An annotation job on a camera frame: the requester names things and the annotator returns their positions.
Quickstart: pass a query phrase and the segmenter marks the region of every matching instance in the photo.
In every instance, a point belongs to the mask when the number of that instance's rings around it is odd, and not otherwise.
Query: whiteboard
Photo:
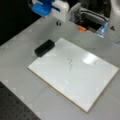
[[[28,68],[85,112],[119,70],[63,38]]]

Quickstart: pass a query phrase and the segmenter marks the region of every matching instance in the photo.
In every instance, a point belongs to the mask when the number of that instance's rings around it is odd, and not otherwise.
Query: cable
[[[33,6],[32,0],[28,0],[28,6],[29,6],[30,8],[32,8],[32,6]]]
[[[90,14],[96,15],[96,16],[102,18],[104,21],[109,22],[105,17],[103,17],[103,16],[101,16],[101,15],[98,15],[98,14],[96,14],[96,13],[93,13],[93,12],[91,12],[91,11],[84,11],[84,10],[82,10],[82,11],[80,11],[80,12],[90,13]]]

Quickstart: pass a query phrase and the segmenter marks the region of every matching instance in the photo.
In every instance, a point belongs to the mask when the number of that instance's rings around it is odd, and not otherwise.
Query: table surface
[[[85,113],[28,70],[37,58],[34,49],[61,37],[120,67],[119,45],[90,31],[81,32],[71,22],[56,26],[56,21],[41,18],[0,47],[0,81],[42,120],[118,120],[120,72]]]

